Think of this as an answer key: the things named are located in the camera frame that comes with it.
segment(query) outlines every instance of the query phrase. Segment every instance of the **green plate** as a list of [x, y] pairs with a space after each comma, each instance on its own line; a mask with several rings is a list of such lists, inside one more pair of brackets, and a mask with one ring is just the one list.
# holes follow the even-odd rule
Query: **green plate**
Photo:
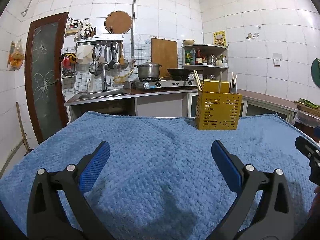
[[311, 66], [311, 76], [313, 82], [320, 88], [320, 59], [316, 58]]

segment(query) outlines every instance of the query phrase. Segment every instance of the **round wooden board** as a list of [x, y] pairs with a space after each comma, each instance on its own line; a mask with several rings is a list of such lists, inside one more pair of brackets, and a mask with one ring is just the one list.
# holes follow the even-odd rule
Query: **round wooden board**
[[131, 25], [131, 17], [124, 11], [114, 11], [104, 21], [104, 27], [110, 33], [110, 26], [112, 26], [113, 34], [127, 33], [131, 29]]

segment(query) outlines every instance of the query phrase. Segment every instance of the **countertop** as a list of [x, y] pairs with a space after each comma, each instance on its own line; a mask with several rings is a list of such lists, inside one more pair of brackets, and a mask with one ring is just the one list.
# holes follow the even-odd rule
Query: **countertop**
[[[110, 100], [118, 100], [124, 98], [136, 98], [136, 97], [145, 97], [145, 96], [156, 96], [156, 95], [164, 95], [164, 94], [176, 94], [176, 93], [196, 93], [197, 89], [159, 89], [159, 90], [137, 90], [137, 89], [124, 89], [127, 94], [114, 95], [103, 98], [89, 98], [83, 100], [77, 100], [77, 95], [74, 95], [70, 98], [65, 106], [74, 106], [81, 104], [88, 104], [93, 102], [102, 102], [102, 101], [110, 101]], [[294, 102], [288, 101], [282, 98], [272, 97], [260, 93], [255, 93], [246, 90], [238, 90], [239, 94], [242, 94], [243, 99], [258, 101], [261, 103], [268, 103], [270, 105], [278, 106], [289, 111], [297, 112], [297, 106]]]

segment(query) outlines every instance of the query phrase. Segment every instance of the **sink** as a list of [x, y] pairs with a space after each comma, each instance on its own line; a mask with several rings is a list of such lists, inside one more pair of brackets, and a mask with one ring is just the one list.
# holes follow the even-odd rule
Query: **sink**
[[129, 95], [129, 93], [121, 89], [111, 90], [111, 91], [100, 91], [100, 92], [92, 92], [92, 93], [86, 93], [84, 95], [80, 95], [78, 99], [104, 98], [104, 97], [111, 97], [116, 95]]

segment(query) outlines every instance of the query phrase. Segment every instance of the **cutting board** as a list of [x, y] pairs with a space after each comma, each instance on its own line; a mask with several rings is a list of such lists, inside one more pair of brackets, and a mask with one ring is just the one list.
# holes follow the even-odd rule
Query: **cutting board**
[[177, 42], [152, 38], [151, 61], [162, 65], [160, 77], [170, 76], [167, 69], [178, 68]]

